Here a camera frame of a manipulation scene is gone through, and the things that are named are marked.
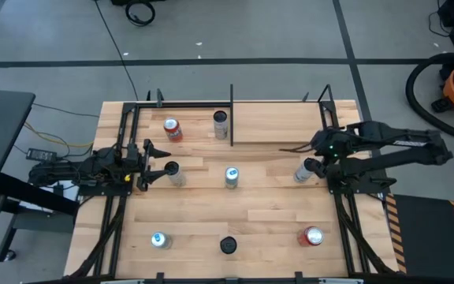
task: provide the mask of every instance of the concrete floor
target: concrete floor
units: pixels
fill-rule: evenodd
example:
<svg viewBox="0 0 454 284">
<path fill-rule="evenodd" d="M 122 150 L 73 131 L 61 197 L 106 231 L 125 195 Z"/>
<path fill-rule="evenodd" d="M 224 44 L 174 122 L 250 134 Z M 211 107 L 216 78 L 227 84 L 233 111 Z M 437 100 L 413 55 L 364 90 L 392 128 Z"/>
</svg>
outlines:
<svg viewBox="0 0 454 284">
<path fill-rule="evenodd" d="M 124 59 L 132 61 L 128 71 L 140 98 L 161 88 L 166 99 L 227 99 L 233 83 L 237 99 L 298 99 L 306 92 L 318 96 L 331 84 L 336 98 L 362 103 L 364 118 L 427 129 L 432 127 L 409 109 L 404 96 L 413 65 L 394 60 L 357 66 L 353 59 L 428 58 L 454 51 L 449 39 L 427 29 L 435 0 L 167 0 L 154 4 L 157 17 L 145 28 L 128 23 L 124 10 L 108 0 L 99 5 L 127 53 Z M 90 114 L 99 113 L 102 101 L 134 99 L 123 68 L 110 66 L 118 55 L 94 2 L 0 0 L 0 7 L 0 66 L 9 67 L 0 68 L 0 89 L 33 92 L 37 103 Z M 339 24 L 339 9 L 346 29 Z M 240 64 L 230 58 L 258 59 Z M 293 64 L 260 58 L 288 58 Z M 183 59 L 192 59 L 191 65 Z M 33 62 L 42 67 L 25 67 Z M 439 84 L 437 69 L 419 78 L 415 90 L 423 104 L 438 97 Z M 454 114 L 443 118 L 454 124 Z M 94 118 L 39 107 L 28 121 L 70 143 L 92 140 L 97 125 Z M 454 153 L 454 138 L 443 137 Z M 16 145 L 65 150 L 27 130 Z M 12 151 L 4 172 L 26 180 L 32 164 Z M 399 180 L 394 193 L 454 200 L 454 159 L 439 167 L 402 166 L 388 175 Z M 0 239 L 8 221 L 8 215 L 0 217 Z M 61 277 L 69 240 L 68 234 L 19 231 L 12 244 L 18 258 L 0 263 L 0 283 Z"/>
</svg>

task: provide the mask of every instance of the blue and silver can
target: blue and silver can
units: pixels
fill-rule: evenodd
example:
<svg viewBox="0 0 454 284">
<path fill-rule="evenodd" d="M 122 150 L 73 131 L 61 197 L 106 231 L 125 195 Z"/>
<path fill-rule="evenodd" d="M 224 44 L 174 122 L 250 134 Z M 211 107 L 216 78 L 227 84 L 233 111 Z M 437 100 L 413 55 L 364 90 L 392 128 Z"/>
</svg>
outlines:
<svg viewBox="0 0 454 284">
<path fill-rule="evenodd" d="M 171 237 L 163 232 L 155 232 L 151 236 L 151 245 L 157 249 L 167 249 L 171 247 Z"/>
<path fill-rule="evenodd" d="M 225 187 L 227 189 L 235 189 L 239 180 L 240 172 L 235 167 L 227 168 L 225 171 Z"/>
</svg>

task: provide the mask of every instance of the wooden tabletop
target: wooden tabletop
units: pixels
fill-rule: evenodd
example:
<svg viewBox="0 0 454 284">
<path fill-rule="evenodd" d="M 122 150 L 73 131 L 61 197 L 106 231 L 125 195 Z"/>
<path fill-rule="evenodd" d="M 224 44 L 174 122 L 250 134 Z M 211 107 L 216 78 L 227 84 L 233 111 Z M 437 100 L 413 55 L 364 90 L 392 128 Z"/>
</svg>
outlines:
<svg viewBox="0 0 454 284">
<path fill-rule="evenodd" d="M 122 104 L 103 104 L 94 148 L 110 147 L 116 142 Z M 342 125 L 359 121 L 355 101 L 339 100 L 336 105 Z M 230 115 L 229 109 L 142 110 L 138 145 L 141 147 L 143 139 L 149 138 L 157 149 L 173 154 L 151 159 L 152 168 L 162 169 L 168 161 L 176 161 L 184 170 L 187 183 L 176 188 L 167 177 L 162 177 L 148 192 L 133 189 L 125 212 L 118 278 L 155 278 L 157 272 L 164 272 L 166 278 L 284 278 L 294 277 L 295 271 L 302 271 L 304 277 L 347 276 L 336 209 L 326 182 L 313 177 L 297 184 L 292 178 L 301 161 L 312 154 L 278 151 L 302 144 L 303 135 L 309 140 L 321 128 L 317 104 L 252 103 L 254 111 L 271 116 L 268 120 L 261 120 L 261 116 L 249 118 L 249 106 L 250 103 L 234 103 L 233 147 L 229 138 L 214 138 L 212 121 L 216 110 Z M 297 129 L 301 131 L 288 126 L 292 120 L 299 123 L 297 112 L 311 119 L 309 124 L 299 124 Z M 169 142 L 164 133 L 162 125 L 169 116 L 181 124 L 184 139 L 180 143 Z M 252 125 L 251 129 L 242 126 L 244 121 Z M 286 124 L 273 124 L 274 135 L 267 136 L 270 126 L 267 123 L 274 121 Z M 256 141 L 257 136 L 261 137 L 260 142 Z M 367 157 L 368 153 L 357 155 Z M 225 169 L 229 166 L 240 171 L 239 185 L 234 190 L 224 186 Z M 381 203 L 364 195 L 355 197 L 364 237 L 385 263 L 396 270 Z M 99 239 L 105 200 L 95 197 L 80 209 L 65 275 L 80 266 Z M 297 243 L 297 232 L 307 226 L 317 226 L 325 233 L 319 246 L 303 248 Z M 155 231 L 171 236 L 170 249 L 151 246 Z M 220 240 L 227 236 L 234 237 L 238 244 L 231 255 L 222 253 L 219 247 Z M 352 239 L 350 236 L 355 269 L 360 271 Z M 109 243 L 104 272 L 110 249 Z"/>
</svg>

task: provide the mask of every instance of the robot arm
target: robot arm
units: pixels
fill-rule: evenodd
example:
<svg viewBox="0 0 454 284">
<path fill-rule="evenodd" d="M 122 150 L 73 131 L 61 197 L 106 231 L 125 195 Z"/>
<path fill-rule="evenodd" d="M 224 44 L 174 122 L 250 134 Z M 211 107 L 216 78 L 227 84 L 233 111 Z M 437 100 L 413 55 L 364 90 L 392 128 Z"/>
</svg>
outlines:
<svg viewBox="0 0 454 284">
<path fill-rule="evenodd" d="M 387 145 L 409 147 L 403 151 L 379 155 L 369 159 L 349 158 L 357 151 L 380 149 Z M 345 129 L 324 129 L 311 140 L 316 156 L 324 157 L 323 165 L 315 160 L 314 172 L 342 189 L 354 187 L 379 191 L 393 184 L 394 179 L 377 180 L 366 172 L 382 170 L 408 163 L 442 165 L 453 157 L 438 131 L 393 129 L 385 123 L 365 121 L 348 125 Z"/>
<path fill-rule="evenodd" d="M 143 154 L 140 154 L 135 144 L 129 144 L 125 158 L 122 158 L 121 152 L 115 146 L 94 151 L 93 155 L 83 162 L 40 163 L 29 172 L 29 182 L 36 186 L 68 180 L 75 185 L 84 186 L 126 185 L 131 182 L 128 179 L 130 174 L 139 173 L 136 186 L 147 191 L 148 184 L 166 174 L 164 170 L 151 171 L 149 159 L 171 154 L 155 149 L 150 140 L 144 141 Z"/>
</svg>

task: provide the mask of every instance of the wire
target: wire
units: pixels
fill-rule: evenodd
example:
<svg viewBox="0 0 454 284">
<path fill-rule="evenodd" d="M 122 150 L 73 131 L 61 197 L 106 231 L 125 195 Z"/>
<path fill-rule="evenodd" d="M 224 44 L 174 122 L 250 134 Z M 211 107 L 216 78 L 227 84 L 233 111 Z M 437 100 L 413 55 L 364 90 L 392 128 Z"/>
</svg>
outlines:
<svg viewBox="0 0 454 284">
<path fill-rule="evenodd" d="M 91 151 L 92 151 L 92 147 L 94 145 L 91 145 L 84 153 L 82 154 L 72 154 L 72 155 L 65 155 L 64 157 L 62 158 L 68 158 L 68 157 L 82 157 L 82 156 L 85 156 L 87 154 L 89 154 Z"/>
<path fill-rule="evenodd" d="M 50 138 L 46 138 L 46 137 L 43 137 L 43 135 L 48 135 L 48 136 L 52 136 L 52 137 L 55 137 L 55 138 L 58 138 L 63 144 L 65 145 L 67 148 L 68 148 L 68 152 L 66 153 L 66 155 L 62 156 L 62 158 L 64 157 L 67 157 L 69 155 L 69 153 L 71 152 L 71 149 L 69 148 L 69 145 L 68 143 L 66 143 L 66 141 L 64 139 L 62 139 L 61 137 L 57 136 L 57 135 L 54 135 L 54 134 L 50 134 L 50 133 L 44 133 L 44 132 L 38 132 L 36 131 L 35 129 L 32 128 L 31 125 L 29 125 L 27 122 L 24 123 L 24 127 L 31 130 L 32 132 L 34 132 L 36 135 L 38 135 L 39 137 L 45 139 L 45 140 L 50 140 Z"/>
<path fill-rule="evenodd" d="M 40 137 L 41 139 L 44 139 L 44 140 L 47 140 L 49 142 L 52 142 L 52 143 L 56 143 L 56 144 L 60 144 L 60 145 L 65 145 L 65 146 L 68 146 L 69 147 L 72 147 L 72 148 L 85 148 L 85 147 L 90 147 L 91 145 L 94 144 L 94 142 L 90 142 L 90 143 L 86 143 L 86 144 L 68 144 L 66 143 L 62 138 L 58 137 L 58 136 L 55 136 L 53 134 L 49 134 L 49 133 L 42 133 L 42 132 L 38 132 L 36 131 L 32 126 L 31 124 L 29 124 L 29 122 L 25 122 L 24 123 L 24 127 L 31 130 L 34 134 L 36 134 L 38 137 Z M 54 139 L 50 139 L 48 137 L 44 137 L 42 134 L 45 134 L 45 135 L 48 135 L 48 136 L 53 136 L 53 137 L 56 137 L 58 139 L 60 139 L 61 141 L 58 141 L 58 140 L 54 140 Z"/>
<path fill-rule="evenodd" d="M 33 105 L 38 106 L 38 107 L 44 107 L 44 108 L 51 109 L 51 110 L 61 111 L 61 112 L 63 112 L 63 113 L 67 113 L 67 114 L 73 114 L 73 115 L 84 116 L 84 117 L 99 118 L 98 115 L 94 115 L 94 114 L 78 114 L 78 113 L 74 113 L 74 112 L 72 112 L 72 111 L 61 110 L 61 109 L 59 109 L 59 108 L 57 108 L 57 107 L 44 106 L 44 105 L 39 104 L 39 103 L 33 103 Z"/>
<path fill-rule="evenodd" d="M 115 48 L 117 49 L 118 57 L 120 58 L 122 62 L 122 66 L 124 66 L 125 73 L 127 74 L 127 78 L 131 82 L 132 90 L 134 91 L 134 96 L 136 97 L 136 101 L 139 101 L 140 98 L 138 97 L 138 92 L 136 91 L 136 87 L 134 87 L 134 82 L 132 82 L 131 75 L 129 74 L 129 71 L 127 70 L 127 66 L 125 65 L 124 59 L 122 58 L 122 53 L 120 52 L 120 49 L 118 49 L 118 45 L 115 42 L 114 36 L 111 34 L 110 28 L 108 28 L 108 24 L 106 23 L 106 20 L 104 19 L 104 16 L 102 15 L 101 9 L 99 8 L 99 4 L 97 0 L 94 0 L 95 6 L 98 8 L 99 11 L 99 16 L 101 16 L 102 22 L 104 23 L 104 26 L 106 27 L 106 30 L 110 34 L 111 41 L 113 41 L 113 44 Z"/>
<path fill-rule="evenodd" d="M 16 146 L 16 145 L 13 145 L 13 146 L 14 146 L 18 151 L 21 151 L 22 154 L 24 154 L 24 155 L 27 155 L 27 154 L 28 154 L 26 151 L 20 149 L 18 146 Z"/>
<path fill-rule="evenodd" d="M 439 11 L 439 8 L 441 8 L 441 3 L 439 0 L 437 0 L 437 11 L 432 12 L 429 14 L 429 31 L 432 32 L 434 35 L 442 36 L 442 37 L 451 37 L 451 32 L 448 32 L 445 30 L 445 27 L 442 25 L 441 17 L 439 17 L 439 25 L 441 26 L 441 30 L 445 32 L 445 34 L 441 34 L 439 32 L 436 32 L 432 29 L 432 20 L 430 19 L 434 14 L 437 14 Z"/>
</svg>

